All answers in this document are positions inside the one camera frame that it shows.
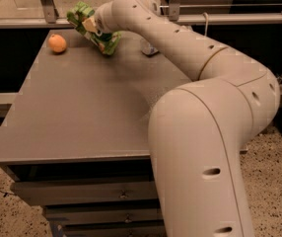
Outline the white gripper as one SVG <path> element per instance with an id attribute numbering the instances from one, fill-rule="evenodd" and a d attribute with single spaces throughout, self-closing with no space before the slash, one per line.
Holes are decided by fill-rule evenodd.
<path id="1" fill-rule="evenodd" d="M 104 3 L 102 6 L 100 6 L 96 10 L 94 17 L 87 18 L 82 22 L 82 25 L 86 31 L 95 33 L 97 31 L 97 26 L 101 32 L 106 34 L 114 33 L 120 30 L 120 26 L 112 14 L 111 2 Z"/>

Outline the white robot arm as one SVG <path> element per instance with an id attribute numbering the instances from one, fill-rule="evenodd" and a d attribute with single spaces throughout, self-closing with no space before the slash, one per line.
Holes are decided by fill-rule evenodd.
<path id="1" fill-rule="evenodd" d="M 130 31 L 189 78 L 154 106 L 148 129 L 168 237 L 254 237 L 240 150 L 275 117 L 280 90 L 250 57 L 158 15 L 151 0 L 113 0 L 84 22 Z"/>

